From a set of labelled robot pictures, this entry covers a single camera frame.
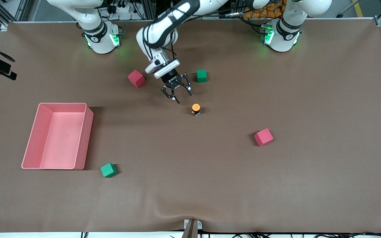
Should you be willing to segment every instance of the white robot link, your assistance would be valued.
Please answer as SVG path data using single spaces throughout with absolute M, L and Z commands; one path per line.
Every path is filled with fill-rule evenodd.
M 177 100 L 174 89 L 183 86 L 191 94 L 189 77 L 178 74 L 175 68 L 180 65 L 178 59 L 171 60 L 165 48 L 177 41 L 177 27 L 187 20 L 207 15 L 219 9 L 227 0 L 181 0 L 171 9 L 167 9 L 159 17 L 141 28 L 136 40 L 150 64 L 145 71 L 161 78 L 165 84 L 161 90 L 166 97 Z M 250 9 L 261 9 L 269 4 L 269 0 L 245 0 Z M 331 0 L 289 0 L 281 19 L 271 22 L 271 34 L 267 45 L 275 51 L 284 52 L 292 48 L 299 36 L 299 30 L 307 15 L 321 15 L 330 6 Z M 282 37 L 273 37 L 277 32 Z
M 74 18 L 82 30 L 88 45 L 98 54 L 106 54 L 120 46 L 119 27 L 110 21 L 103 21 L 96 7 L 104 0 L 47 0 Z

